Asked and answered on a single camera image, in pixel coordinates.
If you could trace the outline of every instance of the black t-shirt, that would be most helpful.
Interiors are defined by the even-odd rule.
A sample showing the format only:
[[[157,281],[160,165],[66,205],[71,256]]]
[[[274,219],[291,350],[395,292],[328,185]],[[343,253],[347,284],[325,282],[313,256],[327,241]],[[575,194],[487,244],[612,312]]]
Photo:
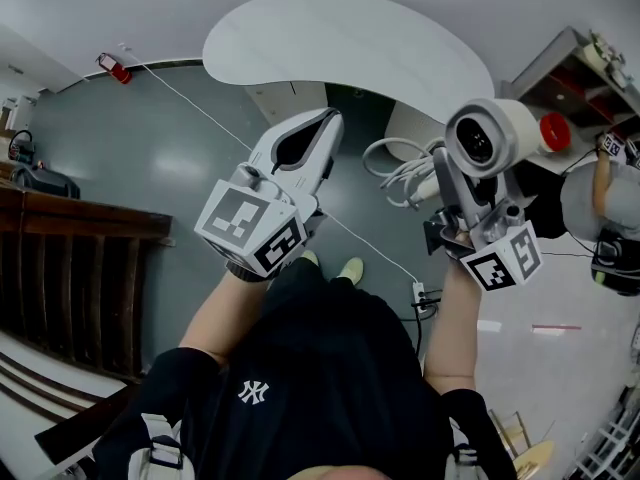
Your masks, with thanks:
[[[138,397],[94,448],[103,478],[125,478],[149,446],[140,413],[182,420],[198,478],[277,479],[320,465],[366,465],[394,480],[444,477],[449,417],[490,479],[516,478],[482,397],[429,386],[384,301],[326,290],[263,317],[220,368],[203,352],[157,359]]]

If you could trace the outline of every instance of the white table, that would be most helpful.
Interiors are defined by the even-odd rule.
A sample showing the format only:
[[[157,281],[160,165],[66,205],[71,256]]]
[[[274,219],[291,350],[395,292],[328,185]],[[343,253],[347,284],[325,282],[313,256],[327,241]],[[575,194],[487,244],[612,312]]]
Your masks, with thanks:
[[[468,100],[495,94],[487,68],[467,45],[388,0],[252,0],[211,30],[203,62],[228,84],[349,85],[440,123]]]

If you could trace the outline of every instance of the person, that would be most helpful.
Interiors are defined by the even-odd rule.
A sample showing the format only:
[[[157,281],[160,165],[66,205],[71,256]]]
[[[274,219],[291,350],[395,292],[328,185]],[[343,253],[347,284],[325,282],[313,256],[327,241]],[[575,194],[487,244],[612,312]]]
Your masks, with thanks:
[[[526,161],[515,167],[515,175],[525,196],[538,194],[525,209],[538,237],[559,238],[569,231],[596,242],[608,230],[640,240],[640,170],[611,162],[605,150],[566,177]]]
[[[396,314],[356,289],[362,260],[326,281],[305,251],[269,290],[228,266],[180,347],[158,356],[95,446],[102,478],[125,478],[132,453],[150,446],[143,413],[181,420],[197,478],[440,479],[454,448],[450,417],[489,479],[516,478],[475,391],[481,292],[457,263],[424,375]]]

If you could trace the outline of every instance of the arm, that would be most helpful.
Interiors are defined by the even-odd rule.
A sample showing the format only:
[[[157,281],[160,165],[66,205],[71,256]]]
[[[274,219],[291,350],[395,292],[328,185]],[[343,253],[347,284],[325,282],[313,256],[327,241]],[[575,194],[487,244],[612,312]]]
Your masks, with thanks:
[[[464,268],[452,261],[424,368],[426,381],[441,395],[454,389],[475,389],[481,293]]]
[[[225,364],[257,322],[267,285],[247,283],[227,272],[191,320],[180,347],[200,350]]]
[[[599,217],[605,217],[607,190],[611,184],[611,164],[605,151],[598,151],[598,163],[593,173],[593,209]]]

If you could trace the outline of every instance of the gray floor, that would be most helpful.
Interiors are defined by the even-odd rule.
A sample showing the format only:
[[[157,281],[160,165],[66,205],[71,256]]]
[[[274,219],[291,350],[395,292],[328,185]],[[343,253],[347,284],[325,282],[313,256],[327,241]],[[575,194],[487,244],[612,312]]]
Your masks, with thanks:
[[[249,145],[267,129],[242,88],[216,82],[203,68],[158,74]],[[357,97],[346,87],[329,87],[328,96],[343,112],[346,132],[319,191],[321,206],[425,284],[439,287],[445,258],[427,256],[422,233],[422,221],[437,203],[421,212],[393,208],[378,190],[379,180],[361,166],[364,148],[382,138],[392,102],[368,93]],[[223,274],[222,260],[192,230],[216,180],[226,179],[247,158],[246,150],[148,73],[136,73],[128,86],[101,78],[44,94],[31,130],[37,156],[76,179],[83,199],[174,217],[177,247],[155,251],[147,272],[142,341],[148,363],[176,346]],[[325,222],[310,247],[328,276],[349,257],[361,256],[362,288],[384,298],[400,317],[412,316],[411,280],[337,224]],[[415,323],[405,327],[415,342]]]

